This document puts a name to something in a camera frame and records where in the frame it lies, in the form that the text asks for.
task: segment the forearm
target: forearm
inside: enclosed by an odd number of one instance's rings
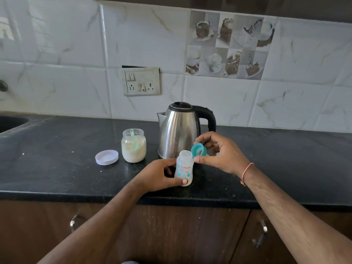
[[[143,188],[134,180],[39,263],[104,263]]]
[[[350,263],[352,242],[294,201],[255,167],[244,179],[298,263]]]

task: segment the kettle spout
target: kettle spout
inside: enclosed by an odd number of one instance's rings
[[[167,118],[165,116],[165,112],[160,112],[160,113],[156,113],[158,115],[158,120],[159,120],[159,126],[161,127],[161,125],[163,124],[164,120]]]

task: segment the teal bottle cap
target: teal bottle cap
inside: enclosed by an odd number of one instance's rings
[[[204,145],[198,143],[192,147],[191,153],[193,157],[196,157],[197,155],[207,155],[207,149]]]

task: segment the bracelet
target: bracelet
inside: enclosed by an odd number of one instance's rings
[[[244,187],[247,186],[247,185],[245,185],[244,182],[243,182],[244,174],[246,174],[247,169],[248,169],[251,165],[254,165],[254,163],[253,163],[253,162],[252,162],[252,163],[249,163],[249,165],[246,167],[246,169],[244,170],[244,172],[243,172],[243,174],[242,174],[241,184],[242,184]]]

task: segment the kettle lid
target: kettle lid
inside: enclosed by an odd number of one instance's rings
[[[186,102],[174,102],[171,105],[169,105],[169,109],[171,111],[177,111],[177,112],[191,112],[193,107],[191,104]]]

